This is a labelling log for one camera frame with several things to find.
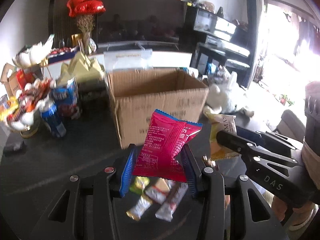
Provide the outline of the white plush sheep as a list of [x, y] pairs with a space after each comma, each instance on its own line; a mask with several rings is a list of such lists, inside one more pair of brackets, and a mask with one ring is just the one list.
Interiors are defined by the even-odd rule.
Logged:
[[209, 93], [202, 110], [207, 114], [233, 114], [240, 112], [251, 118], [254, 111], [249, 107], [247, 91], [237, 83], [236, 72], [229, 72], [220, 65], [208, 76]]

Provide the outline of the brown cardboard box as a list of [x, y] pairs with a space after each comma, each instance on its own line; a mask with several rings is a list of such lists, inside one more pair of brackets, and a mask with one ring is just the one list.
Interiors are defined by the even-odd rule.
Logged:
[[105, 75], [121, 148], [142, 144], [154, 110], [198, 122], [209, 88], [183, 70], [117, 70]]

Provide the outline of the white gold candy packet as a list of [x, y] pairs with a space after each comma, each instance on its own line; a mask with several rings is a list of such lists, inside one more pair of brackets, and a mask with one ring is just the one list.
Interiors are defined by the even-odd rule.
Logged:
[[139, 221], [144, 212], [153, 204], [153, 201], [146, 195], [141, 195], [134, 207], [129, 209], [126, 214], [135, 221]]

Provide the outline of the white cheese snack packet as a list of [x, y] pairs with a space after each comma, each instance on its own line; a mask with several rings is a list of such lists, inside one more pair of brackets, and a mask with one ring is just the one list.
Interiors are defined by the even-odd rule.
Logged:
[[159, 178], [156, 183], [145, 190], [145, 195], [153, 202], [163, 204], [176, 182]]

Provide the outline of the black upright piano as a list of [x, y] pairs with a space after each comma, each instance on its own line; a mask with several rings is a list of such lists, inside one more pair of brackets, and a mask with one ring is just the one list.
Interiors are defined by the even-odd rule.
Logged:
[[[253, 70], [254, 48], [250, 34], [237, 27], [228, 20], [216, 14], [197, 7], [187, 7], [183, 30], [179, 39], [179, 47], [188, 53], [194, 53], [198, 42], [215, 44], [220, 47], [231, 48], [234, 45], [245, 48], [250, 52], [250, 70], [246, 73], [235, 71], [238, 75], [237, 83], [243, 87], [249, 87], [250, 75]], [[198, 70], [204, 70], [207, 57], [202, 55]]]

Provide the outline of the blue snack cup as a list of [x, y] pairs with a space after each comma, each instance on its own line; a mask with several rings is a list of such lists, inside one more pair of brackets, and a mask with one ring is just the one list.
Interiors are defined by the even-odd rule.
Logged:
[[71, 119], [80, 117], [78, 84], [74, 77], [69, 79], [65, 85], [52, 88], [50, 95], [62, 117]]

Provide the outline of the dried flower vase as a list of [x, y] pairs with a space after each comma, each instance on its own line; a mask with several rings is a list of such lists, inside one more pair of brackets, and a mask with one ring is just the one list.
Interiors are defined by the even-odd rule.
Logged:
[[95, 28], [95, 16], [94, 15], [80, 15], [76, 20], [76, 25], [82, 33], [82, 40], [84, 44], [84, 50], [86, 55], [92, 53], [90, 46], [91, 34]]

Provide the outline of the blue tray of candies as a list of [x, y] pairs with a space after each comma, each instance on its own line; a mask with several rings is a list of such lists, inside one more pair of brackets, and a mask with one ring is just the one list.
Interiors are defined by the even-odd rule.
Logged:
[[48, 55], [48, 63], [52, 64], [52, 63], [72, 59], [76, 55], [78, 50], [79, 50], [78, 46], [74, 48], [68, 48], [68, 47], [55, 48]]

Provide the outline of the blue soda can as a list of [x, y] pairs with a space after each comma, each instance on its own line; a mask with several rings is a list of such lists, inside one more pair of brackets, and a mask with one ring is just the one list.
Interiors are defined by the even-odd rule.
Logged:
[[40, 110], [41, 118], [52, 136], [61, 138], [66, 135], [66, 129], [59, 116], [57, 106], [53, 101], [48, 101]]

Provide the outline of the green yellow candy packet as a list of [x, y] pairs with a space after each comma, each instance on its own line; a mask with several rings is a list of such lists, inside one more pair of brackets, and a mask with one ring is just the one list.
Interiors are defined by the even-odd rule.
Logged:
[[148, 177], [137, 176], [131, 184], [129, 190], [135, 194], [142, 195], [145, 188], [149, 185], [150, 179]]

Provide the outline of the gold mountain tissue box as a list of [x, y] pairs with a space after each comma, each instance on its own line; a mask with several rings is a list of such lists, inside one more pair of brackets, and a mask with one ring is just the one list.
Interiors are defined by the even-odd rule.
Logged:
[[57, 86], [64, 86], [75, 80], [77, 84], [104, 77], [104, 68], [96, 57], [89, 59], [82, 52], [77, 52], [70, 63], [61, 65], [60, 76], [56, 80]]

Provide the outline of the white shell snack bowl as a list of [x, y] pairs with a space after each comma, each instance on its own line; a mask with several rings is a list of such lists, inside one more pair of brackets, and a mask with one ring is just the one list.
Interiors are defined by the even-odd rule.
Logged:
[[1, 105], [1, 122], [13, 131], [27, 130], [35, 123], [36, 113], [45, 106], [55, 85], [56, 81], [48, 78], [27, 83]]

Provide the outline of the black piano bench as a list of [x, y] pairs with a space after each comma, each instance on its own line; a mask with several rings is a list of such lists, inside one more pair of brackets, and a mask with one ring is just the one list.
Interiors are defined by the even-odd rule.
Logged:
[[199, 71], [201, 74], [204, 74], [207, 71], [207, 64], [212, 63], [213, 61], [216, 61], [218, 66], [231, 68], [232, 70], [245, 73], [250, 70], [250, 52], [237, 45], [234, 45], [231, 48], [225, 48], [215, 44], [198, 42], [192, 55], [190, 66], [198, 69], [202, 55], [207, 57], [207, 62], [205, 63], [204, 70]]

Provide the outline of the red snack packet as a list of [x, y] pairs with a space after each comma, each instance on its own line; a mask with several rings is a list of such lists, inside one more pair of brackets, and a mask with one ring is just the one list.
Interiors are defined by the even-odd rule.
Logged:
[[134, 176], [159, 177], [185, 183], [183, 167], [176, 157], [182, 147], [202, 129], [201, 123], [177, 119], [156, 109], [137, 157]]

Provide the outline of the clear bag of pistachios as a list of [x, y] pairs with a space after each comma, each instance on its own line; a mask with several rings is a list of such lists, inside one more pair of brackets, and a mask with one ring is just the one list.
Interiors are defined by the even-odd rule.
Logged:
[[152, 49], [104, 52], [105, 72], [119, 69], [145, 69], [151, 67]]

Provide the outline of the black television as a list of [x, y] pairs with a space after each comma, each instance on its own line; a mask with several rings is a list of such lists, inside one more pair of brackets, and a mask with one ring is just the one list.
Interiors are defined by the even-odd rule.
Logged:
[[106, 11], [97, 16], [95, 41], [178, 43], [187, 5], [179, 0], [101, 0]]

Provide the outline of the brown white snack bar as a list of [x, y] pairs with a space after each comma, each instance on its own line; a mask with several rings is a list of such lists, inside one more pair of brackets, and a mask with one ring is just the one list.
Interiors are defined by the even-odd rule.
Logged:
[[187, 183], [177, 183], [170, 191], [167, 199], [155, 213], [157, 219], [171, 222], [173, 214], [188, 190]]

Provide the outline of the upper white shell bowl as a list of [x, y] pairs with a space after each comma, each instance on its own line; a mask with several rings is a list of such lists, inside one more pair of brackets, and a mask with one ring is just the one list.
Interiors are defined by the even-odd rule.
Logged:
[[48, 40], [44, 44], [39, 42], [16, 54], [16, 56], [12, 58], [15, 66], [24, 69], [40, 64], [50, 54], [54, 36], [54, 34], [50, 34]]

